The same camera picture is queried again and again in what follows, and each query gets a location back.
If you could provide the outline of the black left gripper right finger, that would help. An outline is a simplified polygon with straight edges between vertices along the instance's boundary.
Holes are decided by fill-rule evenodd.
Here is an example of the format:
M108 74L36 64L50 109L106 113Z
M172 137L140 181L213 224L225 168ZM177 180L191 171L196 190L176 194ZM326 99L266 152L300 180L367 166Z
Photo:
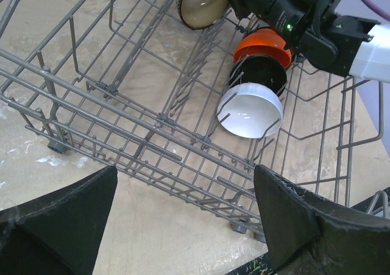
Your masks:
M389 274L389 220L302 188L264 165L253 184L277 274Z

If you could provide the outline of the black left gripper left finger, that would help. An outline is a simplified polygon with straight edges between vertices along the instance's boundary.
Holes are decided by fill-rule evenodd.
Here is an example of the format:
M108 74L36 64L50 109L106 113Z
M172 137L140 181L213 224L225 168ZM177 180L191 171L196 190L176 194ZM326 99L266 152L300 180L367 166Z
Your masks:
M106 166L1 211L1 274L92 274L118 183Z

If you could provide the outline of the orange bowl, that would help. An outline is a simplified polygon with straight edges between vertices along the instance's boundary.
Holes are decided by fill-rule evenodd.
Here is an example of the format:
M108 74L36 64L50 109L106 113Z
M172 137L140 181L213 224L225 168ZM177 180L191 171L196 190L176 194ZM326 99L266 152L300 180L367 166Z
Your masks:
M285 49L286 41L270 27L261 27L244 37L233 53L238 62L246 55L267 55L276 59L284 68L292 64L292 52Z

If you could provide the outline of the black glossy bowl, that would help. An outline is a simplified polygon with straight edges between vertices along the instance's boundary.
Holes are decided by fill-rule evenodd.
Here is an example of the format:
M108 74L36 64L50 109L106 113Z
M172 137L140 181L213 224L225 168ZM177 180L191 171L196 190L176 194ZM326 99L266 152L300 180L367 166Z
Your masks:
M244 83L264 85L281 96L287 84L286 70L273 57L251 55L235 63L228 77L229 88Z

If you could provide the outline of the brown glazed bowl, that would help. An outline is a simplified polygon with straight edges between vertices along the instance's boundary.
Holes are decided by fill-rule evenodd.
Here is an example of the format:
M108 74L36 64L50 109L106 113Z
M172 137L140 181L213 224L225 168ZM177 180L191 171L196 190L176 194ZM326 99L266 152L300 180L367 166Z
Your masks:
M180 19L192 30L202 30L214 25L228 8L228 0L176 0Z

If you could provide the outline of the white bowl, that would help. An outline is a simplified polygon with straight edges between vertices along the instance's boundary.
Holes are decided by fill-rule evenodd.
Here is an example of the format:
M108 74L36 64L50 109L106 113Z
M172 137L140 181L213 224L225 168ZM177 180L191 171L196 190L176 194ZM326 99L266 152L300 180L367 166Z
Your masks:
M244 83L228 89L217 106L216 117L228 132L259 139L275 134L282 126L283 106L268 87Z

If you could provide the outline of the grey wire dish rack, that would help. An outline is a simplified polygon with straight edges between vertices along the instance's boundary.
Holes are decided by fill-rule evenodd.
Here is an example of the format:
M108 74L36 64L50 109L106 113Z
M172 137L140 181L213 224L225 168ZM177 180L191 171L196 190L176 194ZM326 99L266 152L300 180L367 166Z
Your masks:
M234 50L263 27L227 10L191 30L179 0L1 0L1 104L59 154L76 151L230 222L264 241L253 172L264 165L345 206L379 215L389 154L362 99L386 87L287 69L284 116L254 138L227 131L240 75Z

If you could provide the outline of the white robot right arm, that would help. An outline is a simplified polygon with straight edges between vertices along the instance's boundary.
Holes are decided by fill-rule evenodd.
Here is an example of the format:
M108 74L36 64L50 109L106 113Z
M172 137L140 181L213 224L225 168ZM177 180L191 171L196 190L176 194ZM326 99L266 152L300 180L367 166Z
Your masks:
M389 27L335 12L341 0L228 0L238 19L254 14L287 49L338 76L389 82Z

